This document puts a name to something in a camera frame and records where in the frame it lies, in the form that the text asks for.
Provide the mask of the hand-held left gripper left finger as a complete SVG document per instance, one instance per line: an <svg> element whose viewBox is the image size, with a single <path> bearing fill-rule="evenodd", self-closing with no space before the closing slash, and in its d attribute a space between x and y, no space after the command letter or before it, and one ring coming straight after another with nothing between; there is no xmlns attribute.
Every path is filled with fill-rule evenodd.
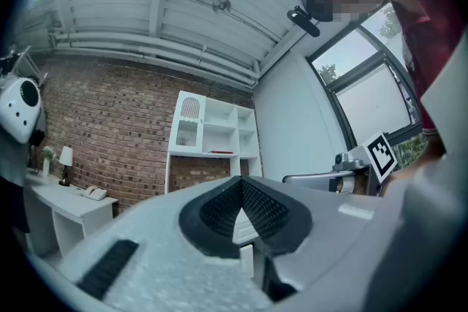
<svg viewBox="0 0 468 312"><path fill-rule="evenodd" d="M240 260L205 256L178 225L188 201L224 182L138 203L76 245L57 268L37 259L36 269L59 300L77 312L265 312L272 302L246 276ZM138 247L104 299L97 300L77 283L117 240Z"/></svg>

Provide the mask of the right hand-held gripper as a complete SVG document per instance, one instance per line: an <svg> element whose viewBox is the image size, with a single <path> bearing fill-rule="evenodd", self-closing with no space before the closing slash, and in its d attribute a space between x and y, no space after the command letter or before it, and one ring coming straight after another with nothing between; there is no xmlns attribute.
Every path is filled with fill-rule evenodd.
<svg viewBox="0 0 468 312"><path fill-rule="evenodd" d="M286 175L282 181L339 194L379 196L382 182L396 165L394 152L380 132L352 150L337 154L330 172Z"/></svg>

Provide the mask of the plain white side desk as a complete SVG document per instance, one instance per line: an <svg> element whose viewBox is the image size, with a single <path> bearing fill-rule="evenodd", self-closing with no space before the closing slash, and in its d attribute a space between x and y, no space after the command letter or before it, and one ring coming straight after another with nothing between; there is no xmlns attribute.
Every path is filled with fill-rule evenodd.
<svg viewBox="0 0 468 312"><path fill-rule="evenodd" d="M30 233L29 250L39 257L66 256L78 243L113 220L117 199L83 197L76 186L65 187L58 178L26 175L24 203Z"/></svg>

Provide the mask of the dark framed window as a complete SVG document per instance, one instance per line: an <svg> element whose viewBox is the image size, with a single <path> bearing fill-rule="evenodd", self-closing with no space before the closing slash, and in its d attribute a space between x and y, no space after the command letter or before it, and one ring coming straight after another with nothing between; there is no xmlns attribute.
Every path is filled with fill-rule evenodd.
<svg viewBox="0 0 468 312"><path fill-rule="evenodd" d="M307 58L353 145L377 132L391 145L420 135L420 111L402 52L401 26L386 3Z"/></svg>

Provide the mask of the person's red shirt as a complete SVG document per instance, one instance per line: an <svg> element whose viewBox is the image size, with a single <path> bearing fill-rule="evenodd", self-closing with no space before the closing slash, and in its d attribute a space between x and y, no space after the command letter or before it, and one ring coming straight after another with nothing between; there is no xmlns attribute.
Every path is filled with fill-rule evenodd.
<svg viewBox="0 0 468 312"><path fill-rule="evenodd" d="M392 2L402 27L403 56L412 79L420 110L422 131L437 133L420 100L448 62L464 31L464 21L455 0L418 0L424 13L410 12Z"/></svg>

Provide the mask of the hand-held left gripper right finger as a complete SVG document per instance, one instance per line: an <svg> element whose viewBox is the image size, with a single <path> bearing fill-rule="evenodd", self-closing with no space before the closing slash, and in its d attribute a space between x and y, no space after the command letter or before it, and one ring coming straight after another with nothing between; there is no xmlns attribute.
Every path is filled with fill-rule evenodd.
<svg viewBox="0 0 468 312"><path fill-rule="evenodd" d="M241 204L265 257L244 302L401 301L400 186L378 198L242 178Z"/></svg>

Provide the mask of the white device with round opening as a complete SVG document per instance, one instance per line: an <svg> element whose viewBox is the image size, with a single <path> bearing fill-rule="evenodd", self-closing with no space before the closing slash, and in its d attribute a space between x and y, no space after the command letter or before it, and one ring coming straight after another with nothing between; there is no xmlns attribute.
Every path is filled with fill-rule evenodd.
<svg viewBox="0 0 468 312"><path fill-rule="evenodd" d="M10 76L0 85L0 127L15 141L25 144L36 129L41 96L35 83Z"/></svg>

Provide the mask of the white shade table lamp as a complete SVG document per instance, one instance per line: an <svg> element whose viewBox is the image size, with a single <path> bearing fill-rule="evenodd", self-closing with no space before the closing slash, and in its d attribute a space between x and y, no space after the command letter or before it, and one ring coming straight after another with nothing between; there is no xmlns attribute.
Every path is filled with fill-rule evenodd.
<svg viewBox="0 0 468 312"><path fill-rule="evenodd" d="M73 166L73 149L64 146L61 151L59 163L63 166L61 180L58 182L61 186L70 186L69 175Z"/></svg>

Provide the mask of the small ceiling fan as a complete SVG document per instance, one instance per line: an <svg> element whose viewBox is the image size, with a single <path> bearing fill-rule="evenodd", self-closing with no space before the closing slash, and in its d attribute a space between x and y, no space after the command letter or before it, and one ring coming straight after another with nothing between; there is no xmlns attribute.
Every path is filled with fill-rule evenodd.
<svg viewBox="0 0 468 312"><path fill-rule="evenodd" d="M230 0L214 0L211 8L217 15L228 15L231 12L232 5Z"/></svg>

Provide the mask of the white ceiling pipe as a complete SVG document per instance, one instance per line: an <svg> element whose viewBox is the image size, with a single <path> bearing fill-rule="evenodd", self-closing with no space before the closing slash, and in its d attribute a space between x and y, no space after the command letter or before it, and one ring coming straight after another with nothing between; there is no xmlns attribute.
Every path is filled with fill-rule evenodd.
<svg viewBox="0 0 468 312"><path fill-rule="evenodd" d="M51 34L58 50L126 56L138 61L167 64L193 75L206 75L230 85L253 88L260 79L257 69L245 67L208 51L157 37L111 31L85 31Z"/></svg>

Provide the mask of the white vase with plant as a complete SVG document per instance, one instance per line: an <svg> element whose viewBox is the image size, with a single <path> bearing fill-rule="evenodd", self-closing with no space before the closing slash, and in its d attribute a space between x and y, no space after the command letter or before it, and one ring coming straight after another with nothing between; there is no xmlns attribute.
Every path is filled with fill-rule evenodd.
<svg viewBox="0 0 468 312"><path fill-rule="evenodd" d="M50 172L50 166L56 159L56 152L50 146L45 146L42 149L43 153L43 165L42 165L42 176L46 178Z"/></svg>

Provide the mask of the white telephone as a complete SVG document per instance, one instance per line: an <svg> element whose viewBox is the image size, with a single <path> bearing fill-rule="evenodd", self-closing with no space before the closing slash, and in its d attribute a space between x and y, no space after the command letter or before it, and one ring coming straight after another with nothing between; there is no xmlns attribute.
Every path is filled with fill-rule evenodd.
<svg viewBox="0 0 468 312"><path fill-rule="evenodd" d="M82 192L82 196L94 201L101 201L107 196L107 191L98 186L89 186Z"/></svg>

